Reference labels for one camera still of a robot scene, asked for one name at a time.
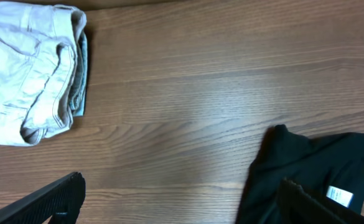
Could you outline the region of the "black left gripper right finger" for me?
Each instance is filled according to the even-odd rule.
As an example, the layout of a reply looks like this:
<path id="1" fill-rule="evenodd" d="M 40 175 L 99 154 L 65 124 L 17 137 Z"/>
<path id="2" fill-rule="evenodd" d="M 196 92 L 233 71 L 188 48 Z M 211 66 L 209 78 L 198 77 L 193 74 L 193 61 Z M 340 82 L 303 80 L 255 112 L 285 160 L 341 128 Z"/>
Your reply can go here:
<path id="1" fill-rule="evenodd" d="M 283 179 L 276 201 L 283 223 L 287 224 L 364 224 L 364 216 Z"/>

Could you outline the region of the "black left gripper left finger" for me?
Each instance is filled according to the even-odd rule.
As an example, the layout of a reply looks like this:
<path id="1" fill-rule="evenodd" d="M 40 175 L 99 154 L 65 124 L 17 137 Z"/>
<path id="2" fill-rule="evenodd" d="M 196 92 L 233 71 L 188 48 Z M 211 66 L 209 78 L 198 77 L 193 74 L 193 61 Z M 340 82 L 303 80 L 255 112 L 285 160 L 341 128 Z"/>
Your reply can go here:
<path id="1" fill-rule="evenodd" d="M 0 209 L 0 224 L 77 222 L 86 195 L 82 174 L 72 172 Z"/>

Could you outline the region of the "black t-shirt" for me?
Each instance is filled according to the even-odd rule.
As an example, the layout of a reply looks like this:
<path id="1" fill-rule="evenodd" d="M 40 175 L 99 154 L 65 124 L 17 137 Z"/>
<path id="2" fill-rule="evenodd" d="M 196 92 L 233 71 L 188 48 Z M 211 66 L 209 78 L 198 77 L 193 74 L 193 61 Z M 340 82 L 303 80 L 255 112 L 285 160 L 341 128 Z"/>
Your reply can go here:
<path id="1" fill-rule="evenodd" d="M 361 213 L 364 203 L 364 133 L 308 138 L 283 124 L 266 131 L 250 165 L 237 223 L 280 223 L 276 192 L 283 179 L 325 195 L 330 186 L 352 193 L 349 208 Z"/>

